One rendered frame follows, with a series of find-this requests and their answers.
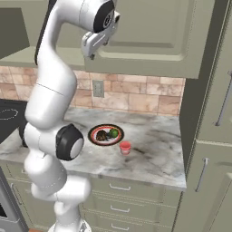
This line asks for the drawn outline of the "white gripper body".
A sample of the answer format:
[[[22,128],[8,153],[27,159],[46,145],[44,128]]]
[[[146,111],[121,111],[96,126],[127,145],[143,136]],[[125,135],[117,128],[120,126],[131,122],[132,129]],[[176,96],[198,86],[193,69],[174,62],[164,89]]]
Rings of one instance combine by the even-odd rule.
[[[89,57],[95,54],[96,51],[102,46],[106,45],[112,35],[115,33],[116,26],[110,26],[106,30],[94,34],[92,32],[86,33],[82,38],[82,54],[84,57]]]

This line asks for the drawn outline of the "olive upper cabinet door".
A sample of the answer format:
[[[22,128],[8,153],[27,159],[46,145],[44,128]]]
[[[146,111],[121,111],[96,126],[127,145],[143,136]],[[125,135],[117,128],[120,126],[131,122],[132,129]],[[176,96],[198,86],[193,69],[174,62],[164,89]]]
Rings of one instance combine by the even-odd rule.
[[[85,68],[197,79],[216,0],[118,0],[116,33]]]

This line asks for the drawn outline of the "olive upper cabinet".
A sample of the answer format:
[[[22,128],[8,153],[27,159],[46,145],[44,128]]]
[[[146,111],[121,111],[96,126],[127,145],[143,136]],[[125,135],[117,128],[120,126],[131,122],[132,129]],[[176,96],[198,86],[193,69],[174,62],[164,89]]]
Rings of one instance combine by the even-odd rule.
[[[34,53],[49,0],[0,0],[0,65],[35,67]],[[73,69],[84,70],[84,31],[64,24],[56,51]]]

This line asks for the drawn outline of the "black rimmed red plate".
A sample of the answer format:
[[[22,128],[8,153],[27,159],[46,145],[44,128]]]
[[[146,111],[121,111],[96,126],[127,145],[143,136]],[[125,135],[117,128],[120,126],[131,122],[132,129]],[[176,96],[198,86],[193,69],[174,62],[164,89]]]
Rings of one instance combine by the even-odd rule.
[[[96,134],[100,130],[104,130],[107,133],[110,132],[111,129],[116,129],[119,134],[116,138],[110,138],[109,140],[106,141],[98,141],[96,140]],[[114,124],[100,124],[97,125],[93,128],[91,128],[88,132],[88,139],[91,143],[97,145],[97,146],[112,146],[115,145],[119,142],[121,142],[124,138],[124,131],[121,127],[114,125]]]

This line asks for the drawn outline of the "dark brown bread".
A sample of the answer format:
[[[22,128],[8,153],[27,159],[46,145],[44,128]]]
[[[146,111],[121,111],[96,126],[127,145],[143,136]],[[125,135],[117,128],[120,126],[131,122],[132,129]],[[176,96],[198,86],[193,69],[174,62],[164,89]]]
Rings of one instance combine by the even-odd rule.
[[[110,137],[110,134],[107,133],[105,130],[99,130],[96,134],[96,140],[98,141],[106,141],[106,140],[109,140],[111,137]]]

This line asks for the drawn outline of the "red jam jar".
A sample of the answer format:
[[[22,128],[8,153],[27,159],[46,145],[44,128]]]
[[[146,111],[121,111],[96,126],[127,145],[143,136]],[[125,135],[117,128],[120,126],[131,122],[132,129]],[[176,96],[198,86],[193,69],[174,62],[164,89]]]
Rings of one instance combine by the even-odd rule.
[[[120,143],[120,149],[122,155],[128,155],[131,152],[131,144],[128,141]]]

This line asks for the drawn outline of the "olive tall cabinet door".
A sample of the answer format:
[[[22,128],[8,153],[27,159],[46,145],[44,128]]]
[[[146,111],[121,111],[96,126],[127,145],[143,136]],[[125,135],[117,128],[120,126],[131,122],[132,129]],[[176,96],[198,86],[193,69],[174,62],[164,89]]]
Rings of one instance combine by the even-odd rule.
[[[232,92],[220,126],[215,125],[230,81],[228,71],[232,71],[232,12],[227,19],[216,67],[208,86],[208,96],[198,132],[199,140],[232,144]]]
[[[196,192],[203,158],[209,163]],[[232,232],[232,146],[196,142],[173,232]]]

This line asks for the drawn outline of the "olive base cabinet door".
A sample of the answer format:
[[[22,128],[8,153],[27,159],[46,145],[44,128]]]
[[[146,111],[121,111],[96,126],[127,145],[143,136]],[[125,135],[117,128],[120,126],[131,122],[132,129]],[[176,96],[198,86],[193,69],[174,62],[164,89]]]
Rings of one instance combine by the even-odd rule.
[[[20,193],[23,205],[19,206],[29,228],[47,232],[55,222],[53,202],[34,198],[31,193],[31,183],[14,179],[7,180],[9,186],[14,183]]]

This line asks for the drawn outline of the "black hob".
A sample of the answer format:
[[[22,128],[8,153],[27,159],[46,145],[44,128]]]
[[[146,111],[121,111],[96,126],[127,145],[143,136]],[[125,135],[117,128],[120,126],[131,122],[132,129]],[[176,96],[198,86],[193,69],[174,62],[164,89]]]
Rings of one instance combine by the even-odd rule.
[[[0,144],[25,120],[26,101],[0,99]]]

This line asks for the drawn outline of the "olive narrow drawer front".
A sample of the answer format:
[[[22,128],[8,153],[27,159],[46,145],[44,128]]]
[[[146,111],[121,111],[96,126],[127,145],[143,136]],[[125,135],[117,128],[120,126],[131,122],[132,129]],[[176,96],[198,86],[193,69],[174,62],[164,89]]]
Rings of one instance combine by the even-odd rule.
[[[8,167],[9,172],[14,179],[20,179],[24,181],[30,180],[26,171],[24,170],[24,165],[22,163],[7,163],[6,166]]]

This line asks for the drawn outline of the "steel oven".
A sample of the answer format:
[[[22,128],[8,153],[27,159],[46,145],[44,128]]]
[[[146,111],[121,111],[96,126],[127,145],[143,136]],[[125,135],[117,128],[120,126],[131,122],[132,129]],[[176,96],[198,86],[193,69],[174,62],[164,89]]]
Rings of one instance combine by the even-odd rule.
[[[0,168],[0,232],[28,232],[21,209]]]

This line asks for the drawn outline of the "grey wall socket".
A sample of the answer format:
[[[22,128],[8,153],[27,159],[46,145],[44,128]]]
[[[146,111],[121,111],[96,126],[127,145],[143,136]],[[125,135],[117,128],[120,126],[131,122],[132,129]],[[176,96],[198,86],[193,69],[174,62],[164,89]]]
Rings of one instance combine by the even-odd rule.
[[[103,81],[92,81],[92,90],[93,90],[93,96],[94,97],[104,97],[104,83]]]

